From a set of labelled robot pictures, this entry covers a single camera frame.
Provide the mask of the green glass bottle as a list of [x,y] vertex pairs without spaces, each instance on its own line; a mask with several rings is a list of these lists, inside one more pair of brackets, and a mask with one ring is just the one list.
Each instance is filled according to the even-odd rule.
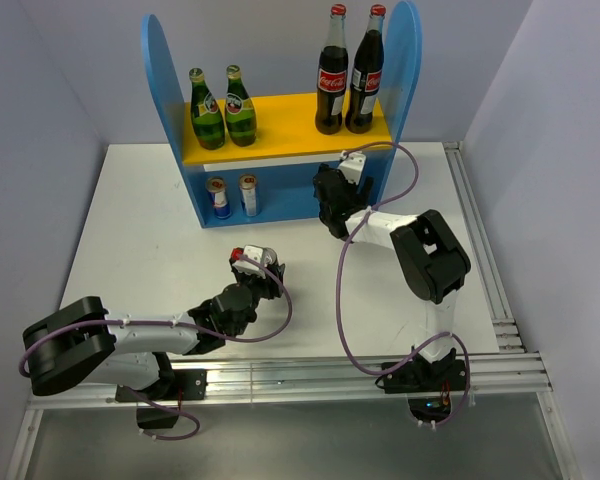
[[190,117],[194,134],[200,146],[217,150],[225,143],[225,124],[217,101],[209,90],[203,70],[189,71],[191,83]]
[[242,81],[237,65],[226,68],[227,93],[225,97],[225,122],[232,142],[239,147],[252,145],[256,140],[257,119],[251,97]]

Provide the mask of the dark beverage can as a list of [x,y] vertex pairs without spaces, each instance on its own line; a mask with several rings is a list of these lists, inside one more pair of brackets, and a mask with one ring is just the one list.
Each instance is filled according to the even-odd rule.
[[273,268],[279,264],[277,253],[270,247],[264,247],[261,256],[261,263],[265,268]]

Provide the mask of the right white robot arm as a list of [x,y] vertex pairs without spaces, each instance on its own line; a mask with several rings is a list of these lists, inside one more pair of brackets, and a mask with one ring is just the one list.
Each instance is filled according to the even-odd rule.
[[368,205],[373,180],[359,186],[361,169],[345,161],[333,168],[326,163],[313,177],[319,219],[335,238],[344,242],[336,273],[336,323],[346,342],[341,317],[342,273],[346,253],[354,242],[393,251],[411,292],[425,303],[424,338],[414,346],[411,360],[415,383],[432,390],[448,374],[446,363],[455,359],[453,323],[457,296],[471,271],[469,257],[436,210],[420,215],[379,212]]

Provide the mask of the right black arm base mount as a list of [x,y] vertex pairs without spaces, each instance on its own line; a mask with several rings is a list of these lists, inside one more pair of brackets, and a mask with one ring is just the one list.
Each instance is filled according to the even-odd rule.
[[456,358],[434,363],[418,358],[378,377],[374,384],[387,395],[406,394],[416,424],[435,429],[448,423],[466,403],[470,369]]

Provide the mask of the green glass bottle front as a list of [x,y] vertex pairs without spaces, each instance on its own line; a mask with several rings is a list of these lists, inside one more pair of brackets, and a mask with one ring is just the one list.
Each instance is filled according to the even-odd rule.
[[227,93],[225,97],[225,122],[232,142],[239,147],[252,145],[256,140],[257,119],[251,97],[242,81],[237,65],[226,68]]

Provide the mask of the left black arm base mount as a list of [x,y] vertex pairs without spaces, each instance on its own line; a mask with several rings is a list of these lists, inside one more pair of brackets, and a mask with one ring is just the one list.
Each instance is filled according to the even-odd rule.
[[[206,370],[175,370],[174,379],[164,390],[147,393],[118,386],[114,399],[116,403],[136,404],[136,424],[141,434],[162,441],[184,440],[195,436],[201,427],[194,415],[184,411],[184,403],[203,400],[206,386]],[[186,434],[167,435],[166,431],[173,429],[180,418],[190,420],[193,430]]]

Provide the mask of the silver blue can red logo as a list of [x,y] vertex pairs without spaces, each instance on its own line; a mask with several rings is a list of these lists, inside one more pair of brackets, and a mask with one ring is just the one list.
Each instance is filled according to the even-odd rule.
[[231,206],[227,194],[227,185],[222,177],[210,177],[205,183],[214,215],[218,219],[227,219],[231,216]]

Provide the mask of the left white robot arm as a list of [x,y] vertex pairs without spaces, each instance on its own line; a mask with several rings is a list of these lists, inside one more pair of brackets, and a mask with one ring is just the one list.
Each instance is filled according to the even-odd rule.
[[249,343],[244,332],[263,300],[286,297],[285,266],[231,259],[234,283],[199,306],[166,317],[118,318],[98,296],[86,296],[28,327],[18,365],[37,396],[81,383],[128,387],[163,399],[177,387],[170,355],[197,356],[229,342]]

